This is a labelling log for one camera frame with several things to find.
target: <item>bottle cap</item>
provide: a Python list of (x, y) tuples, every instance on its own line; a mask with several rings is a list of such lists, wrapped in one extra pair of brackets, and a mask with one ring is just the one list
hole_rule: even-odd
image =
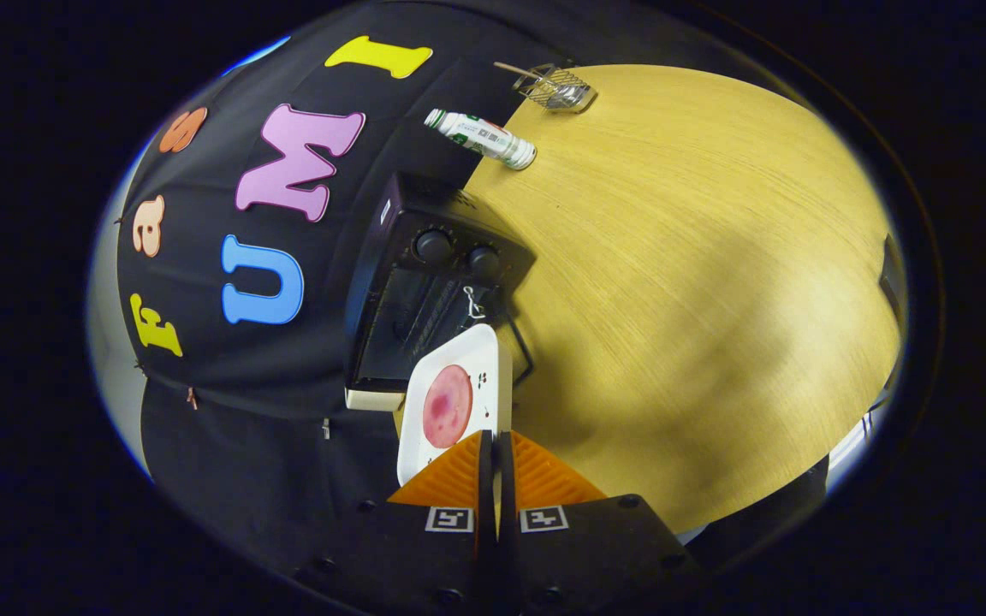
[(439, 122), (441, 122), (443, 120), (443, 117), (446, 115), (447, 115), (446, 113), (443, 113), (443, 110), (433, 109), (431, 110), (431, 112), (428, 112), (428, 117), (425, 118), (425, 125), (429, 128), (435, 128), (436, 125), (439, 124)]

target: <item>bottle label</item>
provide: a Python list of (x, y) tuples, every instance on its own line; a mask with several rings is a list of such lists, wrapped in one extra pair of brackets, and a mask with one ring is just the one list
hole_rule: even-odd
[(508, 145), (512, 144), (512, 135), (488, 121), (467, 115), (465, 120), (455, 122), (451, 140), (470, 151), (501, 160), (508, 153)]

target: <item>black toaster oven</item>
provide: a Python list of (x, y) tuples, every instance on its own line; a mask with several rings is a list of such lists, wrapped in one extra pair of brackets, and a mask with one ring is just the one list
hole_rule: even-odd
[(373, 214), (345, 307), (345, 403), (394, 410), (418, 360), (473, 324), (496, 327), (535, 262), (480, 198), (395, 173)]

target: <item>toaster oven knob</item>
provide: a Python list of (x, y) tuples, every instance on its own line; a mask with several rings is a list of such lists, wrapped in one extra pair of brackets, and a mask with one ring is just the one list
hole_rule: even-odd
[(451, 256), (451, 240), (443, 231), (435, 229), (418, 235), (416, 251), (422, 261), (439, 265)]
[(470, 266), (470, 272), (483, 280), (496, 278), (497, 273), (501, 272), (501, 258), (497, 256), (496, 250), (488, 246), (481, 246), (470, 251), (470, 257), (466, 258), (466, 265)]

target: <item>wooden table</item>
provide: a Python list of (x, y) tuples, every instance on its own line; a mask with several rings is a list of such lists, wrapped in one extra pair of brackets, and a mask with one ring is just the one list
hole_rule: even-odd
[(879, 393), (900, 348), (887, 215), (794, 102), (687, 69), (573, 73), (591, 108), (524, 102), (505, 128), (535, 163), (485, 159), (466, 184), (537, 256), (513, 426), (689, 530), (807, 471)]

